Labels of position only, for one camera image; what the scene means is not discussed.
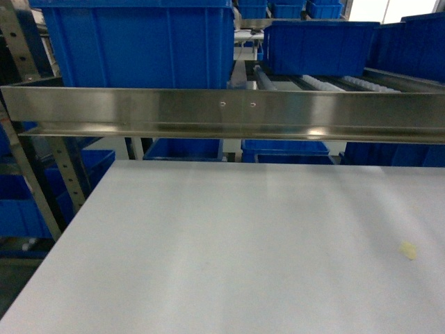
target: metal bar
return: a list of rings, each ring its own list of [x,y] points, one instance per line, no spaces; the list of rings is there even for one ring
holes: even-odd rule
[[[383,19],[382,19],[382,23],[385,22],[386,18],[387,18],[387,14],[388,14],[388,9],[389,9],[389,4],[391,3],[391,0],[388,0],[387,2],[387,7],[385,8],[385,13],[383,15]]]
[[[375,84],[401,90],[402,92],[445,94],[445,86],[438,82],[413,78],[407,75],[395,74],[381,70],[374,70],[371,68],[365,69],[363,79]]]
[[[42,263],[41,259],[0,259],[0,266],[18,267],[38,267]]]
[[[445,143],[445,94],[437,93],[43,87],[3,93],[11,117],[39,121],[29,134],[45,136]]]
[[[74,138],[49,137],[48,142],[72,199],[74,211],[78,212],[91,193],[78,145]]]
[[[346,21],[349,20],[350,17],[350,12],[353,9],[353,4],[354,4],[354,0],[346,0],[346,5],[344,6],[344,15],[343,17],[345,18]]]
[[[445,0],[436,0],[436,4],[433,9],[433,13],[440,13],[445,11]]]
[[[27,0],[0,0],[0,29],[23,81],[52,77]]]
[[[145,154],[153,145],[153,138],[141,138],[140,143],[142,144],[142,152]]]
[[[257,83],[259,89],[264,90],[277,90],[277,87],[273,84],[273,82],[267,77],[266,73],[264,73],[261,66],[257,65],[254,67],[255,77],[257,78]]]
[[[245,61],[237,60],[235,62],[234,70],[232,72],[232,77],[230,78],[230,88],[246,89],[247,85],[248,85],[248,76],[245,71]]]
[[[137,160],[136,158],[137,151],[132,137],[125,137],[125,145],[127,146],[128,159]]]
[[[0,175],[21,175],[19,165],[0,161]]]

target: storage rack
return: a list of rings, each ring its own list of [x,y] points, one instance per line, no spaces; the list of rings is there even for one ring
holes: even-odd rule
[[[272,21],[243,20],[241,26],[263,29]],[[445,143],[445,86],[441,84],[366,69],[360,79],[401,93],[375,93],[341,78],[317,77],[345,90],[325,92],[300,77],[275,77],[267,68],[259,74],[257,65],[261,63],[236,62],[230,86],[238,89],[66,88],[60,78],[35,75],[29,80],[23,76],[26,82],[1,91],[13,121],[38,122],[20,140],[48,138],[76,209],[85,202],[90,187],[79,149],[70,140],[73,136]],[[274,90],[276,81],[290,81],[296,91]],[[247,87],[262,89],[239,89]],[[10,136],[11,143],[18,141],[15,134]],[[57,239],[63,227],[55,224],[44,203],[40,205]]]
[[[37,27],[28,2],[25,0],[0,0],[0,29],[6,41],[10,57],[1,59],[3,75],[9,82],[34,82],[43,77],[52,76],[53,69],[41,41],[43,27]],[[31,190],[49,231],[57,240],[66,228],[66,222],[60,211],[56,197],[45,177],[45,163],[33,147],[31,137],[18,136],[24,131],[20,123],[11,122],[3,103],[0,103],[0,125],[10,142],[11,159],[0,161],[1,174],[23,175]],[[50,140],[58,165],[66,166],[64,176],[71,178],[76,173],[76,182],[88,184],[88,178],[81,165],[80,147],[75,138],[54,138]]]

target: workbench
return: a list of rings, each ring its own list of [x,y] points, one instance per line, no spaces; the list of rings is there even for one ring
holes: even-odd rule
[[[444,217],[440,168],[117,161],[0,333],[443,333]]]

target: blue plastic bin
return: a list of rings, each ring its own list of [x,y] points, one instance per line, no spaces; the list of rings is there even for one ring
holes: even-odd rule
[[[37,127],[37,122],[23,122],[22,124],[25,131],[29,131]]]
[[[83,162],[95,188],[115,160],[111,150],[83,150]],[[56,166],[45,170],[57,203],[69,223],[74,209],[62,175]],[[0,236],[51,238],[51,234],[22,176],[0,175]]]
[[[57,202],[70,222],[74,210],[68,192],[60,194]],[[0,236],[51,238],[22,176],[0,175]]]
[[[8,137],[6,136],[5,130],[3,130],[3,127],[0,125],[0,157],[10,153]]]
[[[265,6],[238,6],[243,19],[264,19],[266,18]]]
[[[262,45],[258,46],[258,52],[257,52],[257,60],[262,61],[264,58],[264,50]]]
[[[239,6],[267,6],[267,0],[238,0]]]
[[[286,157],[328,155],[329,149],[320,141],[266,141],[248,139],[241,141],[243,162],[258,162],[260,156]]]
[[[279,5],[294,5],[294,6],[301,6],[303,7],[306,3],[306,0],[269,0],[268,1],[271,4],[279,4]]]
[[[157,139],[145,153],[144,160],[222,161],[220,139]]]
[[[405,23],[383,24],[374,30],[367,67],[397,72]]]
[[[306,5],[306,11],[313,19],[339,19],[342,9],[343,4],[341,3],[337,5],[316,5],[308,1]]]
[[[445,145],[348,143],[342,164],[445,167]]]
[[[359,76],[374,22],[273,22],[264,30],[264,57],[274,74]]]
[[[335,165],[328,155],[258,155],[260,164]]]
[[[329,6],[329,5],[338,5],[340,3],[339,0],[310,0],[314,5],[317,6]]]
[[[445,12],[404,17],[400,73],[445,82]]]
[[[279,5],[273,6],[273,17],[277,19],[299,19],[304,4],[302,5]]]
[[[82,150],[81,154],[83,165],[86,168],[88,177],[90,178],[91,189],[93,190],[115,161],[116,153],[112,150]],[[47,176],[53,193],[56,196],[67,191],[62,175],[56,164],[47,168],[45,170],[45,175]]]
[[[69,87],[226,88],[230,0],[30,0]]]

